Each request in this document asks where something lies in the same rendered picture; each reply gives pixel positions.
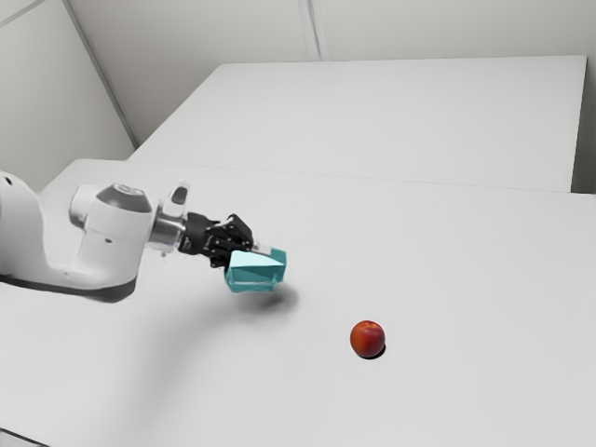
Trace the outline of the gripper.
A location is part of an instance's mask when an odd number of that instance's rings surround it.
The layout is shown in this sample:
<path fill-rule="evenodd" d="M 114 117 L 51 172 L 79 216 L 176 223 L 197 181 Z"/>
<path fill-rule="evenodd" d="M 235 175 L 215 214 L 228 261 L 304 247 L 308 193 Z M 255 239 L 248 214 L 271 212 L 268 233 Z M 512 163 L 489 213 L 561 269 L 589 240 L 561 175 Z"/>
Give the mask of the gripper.
<path fill-rule="evenodd" d="M 224 222 L 210 220 L 205 215 L 188 212 L 178 251 L 199 255 L 207 243 L 207 257 L 214 268 L 227 267 L 234 251 L 270 255 L 272 248 L 258 242 L 248 225 L 236 214 Z"/>

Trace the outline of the teal faceted mug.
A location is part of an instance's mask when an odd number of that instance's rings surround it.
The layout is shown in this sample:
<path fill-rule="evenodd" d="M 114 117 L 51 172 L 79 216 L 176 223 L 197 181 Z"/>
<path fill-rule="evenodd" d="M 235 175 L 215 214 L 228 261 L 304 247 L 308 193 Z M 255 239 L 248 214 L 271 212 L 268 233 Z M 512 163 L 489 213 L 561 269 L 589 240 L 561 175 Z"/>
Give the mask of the teal faceted mug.
<path fill-rule="evenodd" d="M 232 292 L 272 291 L 282 283 L 287 253 L 272 249 L 268 254 L 234 251 L 224 270 L 224 281 Z"/>

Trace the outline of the red apple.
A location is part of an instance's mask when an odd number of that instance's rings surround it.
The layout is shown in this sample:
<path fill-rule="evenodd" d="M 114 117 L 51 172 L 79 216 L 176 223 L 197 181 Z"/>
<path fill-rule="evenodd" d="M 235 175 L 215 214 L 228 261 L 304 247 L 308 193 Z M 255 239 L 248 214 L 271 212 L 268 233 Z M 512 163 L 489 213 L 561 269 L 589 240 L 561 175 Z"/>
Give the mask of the red apple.
<path fill-rule="evenodd" d="M 350 346 L 362 358 L 377 357 L 386 346 L 386 333 L 383 327 L 375 321 L 362 320 L 351 330 Z"/>

